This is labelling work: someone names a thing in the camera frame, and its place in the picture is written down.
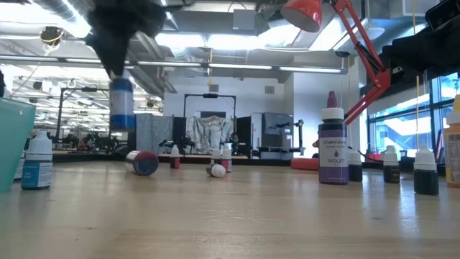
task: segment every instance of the violet food coloring bottle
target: violet food coloring bottle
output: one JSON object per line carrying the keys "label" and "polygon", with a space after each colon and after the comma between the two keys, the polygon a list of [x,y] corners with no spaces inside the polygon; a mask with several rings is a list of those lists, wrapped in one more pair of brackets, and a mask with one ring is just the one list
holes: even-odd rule
{"label": "violet food coloring bottle", "polygon": [[328,106],[321,111],[319,125],[319,182],[348,184],[348,145],[344,110],[337,107],[336,94],[329,92]]}

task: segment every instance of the small bottle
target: small bottle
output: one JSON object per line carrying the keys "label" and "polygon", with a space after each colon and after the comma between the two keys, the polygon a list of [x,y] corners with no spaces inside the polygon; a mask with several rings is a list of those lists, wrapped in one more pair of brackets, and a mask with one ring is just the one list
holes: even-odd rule
{"label": "small bottle", "polygon": [[15,181],[20,181],[22,178],[22,169],[24,167],[24,155],[24,151],[22,151],[21,159],[19,160],[19,165],[17,166],[16,174],[14,175]]}
{"label": "small bottle", "polygon": [[170,168],[179,169],[180,167],[180,154],[177,145],[173,145],[171,148],[171,157],[170,157]]}
{"label": "small bottle", "polygon": [[225,168],[227,173],[231,173],[231,150],[228,145],[224,147],[224,153],[222,154],[222,166]]}
{"label": "small bottle", "polygon": [[446,182],[448,187],[460,188],[460,95],[455,96],[454,110],[446,117],[449,128],[444,129]]}
{"label": "small bottle", "polygon": [[225,168],[222,165],[210,164],[206,166],[206,172],[212,177],[220,178],[225,176]]}
{"label": "small bottle", "polygon": [[396,148],[389,145],[383,160],[383,181],[385,183],[399,183],[400,175],[400,164],[397,161]]}
{"label": "small bottle", "polygon": [[350,181],[362,182],[361,155],[356,148],[350,150],[348,154],[348,176]]}
{"label": "small bottle", "polygon": [[439,179],[434,153],[426,145],[415,154],[414,192],[425,195],[439,195]]}
{"label": "small bottle", "polygon": [[21,188],[23,190],[41,190],[51,187],[52,183],[52,143],[40,130],[30,140],[22,171]]}
{"label": "small bottle", "polygon": [[221,151],[218,148],[214,148],[211,154],[211,164],[222,164]]}
{"label": "small bottle", "polygon": [[348,145],[344,110],[337,108],[336,94],[329,92],[327,108],[319,125],[319,182],[348,184]]}

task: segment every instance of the ceiling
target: ceiling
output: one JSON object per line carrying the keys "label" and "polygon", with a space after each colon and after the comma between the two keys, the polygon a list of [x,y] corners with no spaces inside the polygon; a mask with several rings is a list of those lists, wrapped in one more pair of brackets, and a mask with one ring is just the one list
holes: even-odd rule
{"label": "ceiling", "polygon": [[[67,0],[80,14],[85,14],[93,5],[93,0]],[[158,0],[158,4],[181,4],[181,0]],[[316,66],[326,68],[342,67],[342,59],[327,51],[330,47],[324,42],[343,41],[337,50],[354,53],[354,47],[346,38],[343,24],[330,5],[323,4],[323,22],[317,33],[300,31],[288,24],[284,19],[274,19],[285,0],[279,1],[207,1],[200,0],[194,5],[171,13],[171,19],[166,21],[162,31],[162,38],[148,38],[138,33],[130,42],[128,59],[132,60],[180,60],[194,62],[208,62],[212,58],[216,63],[257,64],[257,65],[295,65]],[[361,0],[351,1],[358,17],[363,20],[366,16]],[[381,6],[389,5],[390,0],[379,0],[377,6],[372,5],[372,10],[379,10]],[[38,5],[5,4],[0,0],[0,55],[36,55],[43,56],[50,46],[46,46],[39,38],[39,33],[45,26],[63,27],[68,33],[63,35],[59,48],[53,49],[49,55],[67,58],[97,58],[95,52],[86,46],[83,39],[76,37],[85,26],[76,27],[69,24],[57,14],[52,14],[46,8]],[[245,28],[248,23],[239,24],[234,17],[255,17],[255,25]],[[412,22],[407,17],[392,17],[379,12],[371,15],[369,27],[382,27],[385,33],[373,40],[380,50],[383,45],[392,39],[404,35]],[[85,24],[84,19],[76,19],[76,23]],[[188,35],[187,40],[168,37],[171,35]],[[213,47],[211,52],[203,50],[202,45]],[[109,77],[99,65],[83,66],[72,64],[20,65],[8,62],[0,67],[9,76],[10,91],[15,92],[13,99],[29,101],[31,97],[37,98],[37,121],[46,127],[55,127],[59,104],[60,88],[66,87],[71,81],[75,87],[87,86],[97,88],[96,93],[81,93],[68,91],[68,99],[64,102],[68,116],[65,126],[74,127],[78,120],[92,119],[91,123],[84,123],[91,129],[106,130],[108,125],[109,101],[107,93]],[[138,111],[147,110],[153,114],[162,113],[161,98],[165,92],[175,92],[174,86],[169,83],[169,78],[195,78],[207,77],[209,71],[203,68],[161,68],[139,66],[128,69],[129,77],[134,82],[136,107]],[[277,78],[284,83],[290,75],[289,72],[251,71],[239,69],[213,69],[213,76],[234,78]],[[35,90],[35,81],[47,80],[47,91]],[[93,101],[82,103],[79,99],[92,98]],[[147,100],[154,100],[152,108],[147,107]],[[90,116],[80,115],[78,111],[87,112]]]}

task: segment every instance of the blue cylinder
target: blue cylinder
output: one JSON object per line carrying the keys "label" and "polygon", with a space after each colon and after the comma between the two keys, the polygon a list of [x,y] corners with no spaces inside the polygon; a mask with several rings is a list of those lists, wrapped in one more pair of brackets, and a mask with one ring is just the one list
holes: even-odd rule
{"label": "blue cylinder", "polygon": [[115,131],[135,130],[133,89],[130,80],[115,78],[110,83],[110,128]]}

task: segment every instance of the table surface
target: table surface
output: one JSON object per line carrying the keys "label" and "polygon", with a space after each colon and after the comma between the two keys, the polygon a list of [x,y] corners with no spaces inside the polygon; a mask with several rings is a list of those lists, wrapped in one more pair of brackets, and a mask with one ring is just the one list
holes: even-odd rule
{"label": "table surface", "polygon": [[412,176],[328,186],[316,172],[119,162],[55,165],[52,189],[0,194],[2,259],[457,258],[460,190],[413,192]]}

